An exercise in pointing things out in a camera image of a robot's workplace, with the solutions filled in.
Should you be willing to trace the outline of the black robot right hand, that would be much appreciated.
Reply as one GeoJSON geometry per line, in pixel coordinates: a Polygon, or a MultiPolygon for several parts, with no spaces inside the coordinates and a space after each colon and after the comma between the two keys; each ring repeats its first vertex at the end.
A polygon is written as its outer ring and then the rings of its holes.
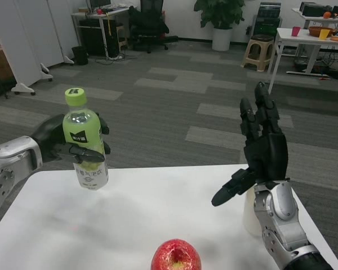
{"type": "Polygon", "coordinates": [[[247,98],[240,102],[240,127],[246,137],[244,155],[248,168],[236,171],[219,189],[211,200],[213,206],[245,193],[255,184],[286,179],[287,141],[278,124],[278,109],[263,82],[256,85],[255,104],[257,111],[253,111],[247,98]]]}

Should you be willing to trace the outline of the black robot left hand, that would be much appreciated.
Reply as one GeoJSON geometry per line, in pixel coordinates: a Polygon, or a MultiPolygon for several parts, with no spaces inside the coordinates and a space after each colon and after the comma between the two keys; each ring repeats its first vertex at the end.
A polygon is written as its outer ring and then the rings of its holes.
{"type": "Polygon", "coordinates": [[[63,131],[64,114],[59,114],[46,119],[30,136],[38,144],[42,161],[49,163],[52,161],[68,161],[70,163],[81,164],[84,161],[103,162],[104,158],[110,154],[109,145],[104,142],[104,153],[81,147],[77,143],[65,141],[63,131]]]}

